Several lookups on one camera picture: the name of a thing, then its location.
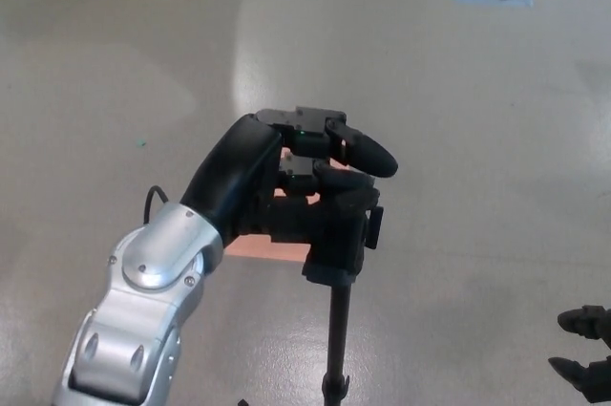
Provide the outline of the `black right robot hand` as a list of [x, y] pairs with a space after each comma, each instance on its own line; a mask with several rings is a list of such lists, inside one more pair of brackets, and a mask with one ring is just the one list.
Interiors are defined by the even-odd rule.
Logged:
[[[566, 332], [589, 340], [602, 340], [610, 347], [610, 310], [602, 306], [583, 306], [558, 315], [558, 324]], [[562, 357], [548, 359], [553, 370], [592, 404], [610, 401], [610, 357], [587, 367]]]

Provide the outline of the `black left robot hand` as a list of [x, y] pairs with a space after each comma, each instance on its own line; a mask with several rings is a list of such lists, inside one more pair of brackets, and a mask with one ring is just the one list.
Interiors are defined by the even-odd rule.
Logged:
[[291, 243], [325, 215], [377, 204], [375, 178], [398, 170], [376, 140], [348, 126], [345, 113], [297, 107], [238, 119], [201, 163], [180, 202], [216, 228], [225, 246], [242, 235], [280, 233]]

